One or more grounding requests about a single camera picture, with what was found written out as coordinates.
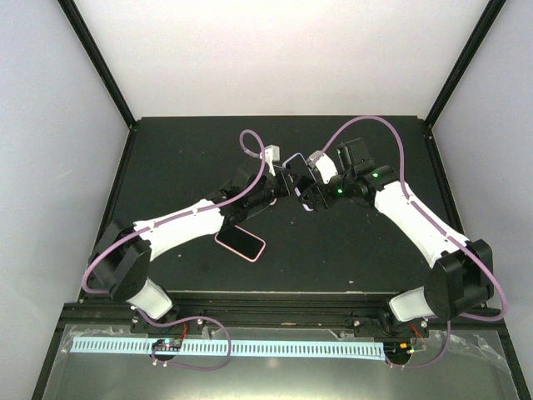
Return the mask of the lavender phone case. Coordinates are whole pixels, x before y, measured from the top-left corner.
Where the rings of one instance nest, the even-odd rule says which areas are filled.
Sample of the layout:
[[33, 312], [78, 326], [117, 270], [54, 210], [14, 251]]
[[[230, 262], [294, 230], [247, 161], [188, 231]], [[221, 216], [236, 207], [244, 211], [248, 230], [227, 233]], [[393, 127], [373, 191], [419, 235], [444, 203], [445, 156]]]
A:
[[317, 180], [307, 165], [305, 157], [299, 152], [291, 155], [282, 166], [286, 169], [289, 181], [297, 200], [308, 212], [317, 212]]

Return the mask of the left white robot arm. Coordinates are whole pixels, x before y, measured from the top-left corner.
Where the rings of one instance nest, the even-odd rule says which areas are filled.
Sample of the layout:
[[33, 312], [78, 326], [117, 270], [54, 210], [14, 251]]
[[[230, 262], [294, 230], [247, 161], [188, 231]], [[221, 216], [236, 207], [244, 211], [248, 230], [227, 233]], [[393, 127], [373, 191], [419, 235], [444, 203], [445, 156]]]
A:
[[262, 163], [247, 186], [232, 180], [208, 199], [165, 217], [124, 227], [111, 223], [95, 247], [82, 281], [86, 293], [107, 294], [149, 317], [161, 333], [172, 331], [179, 313], [162, 287], [148, 277], [149, 265], [163, 253], [206, 235], [226, 233], [250, 217], [253, 208], [287, 197], [288, 172]]

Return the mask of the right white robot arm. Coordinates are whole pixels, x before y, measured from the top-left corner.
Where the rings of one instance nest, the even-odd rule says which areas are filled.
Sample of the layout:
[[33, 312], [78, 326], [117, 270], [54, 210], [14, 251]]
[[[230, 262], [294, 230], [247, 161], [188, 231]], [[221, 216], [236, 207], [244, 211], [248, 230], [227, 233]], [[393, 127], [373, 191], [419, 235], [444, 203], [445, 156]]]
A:
[[361, 199], [389, 218], [411, 240], [426, 260], [426, 283], [401, 292], [378, 316], [380, 329], [399, 335], [418, 318], [446, 321], [493, 297], [491, 247], [472, 242], [445, 225], [409, 188], [396, 170], [377, 166], [363, 139], [337, 147], [341, 164], [335, 165], [323, 151], [305, 159], [308, 176], [296, 186], [302, 204], [310, 210], [330, 208], [341, 198]]

